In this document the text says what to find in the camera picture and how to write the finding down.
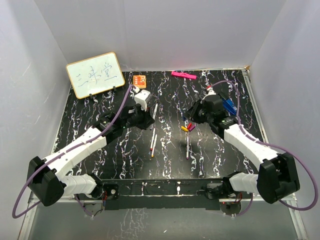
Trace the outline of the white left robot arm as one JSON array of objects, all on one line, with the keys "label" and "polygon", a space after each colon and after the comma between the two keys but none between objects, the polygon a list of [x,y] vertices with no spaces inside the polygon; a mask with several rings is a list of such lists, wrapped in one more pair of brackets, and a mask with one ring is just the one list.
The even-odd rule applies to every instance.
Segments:
[{"label": "white left robot arm", "polygon": [[149,108],[140,104],[125,106],[119,115],[106,112],[84,134],[44,159],[38,156],[29,162],[28,187],[48,207],[61,197],[85,194],[97,200],[104,192],[103,181],[93,173],[68,176],[68,172],[92,153],[119,138],[125,129],[146,130],[155,120]]}]

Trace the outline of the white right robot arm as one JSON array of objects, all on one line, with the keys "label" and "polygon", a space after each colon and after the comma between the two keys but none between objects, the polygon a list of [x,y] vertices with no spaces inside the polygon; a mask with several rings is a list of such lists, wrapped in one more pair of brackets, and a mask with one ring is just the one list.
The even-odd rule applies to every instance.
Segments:
[{"label": "white right robot arm", "polygon": [[207,123],[214,134],[237,148],[258,170],[257,174],[236,171],[223,177],[221,185],[208,189],[213,198],[233,199],[247,192],[273,204],[300,189],[294,157],[259,144],[238,124],[236,116],[228,115],[218,95],[196,101],[184,117],[196,124]]}]

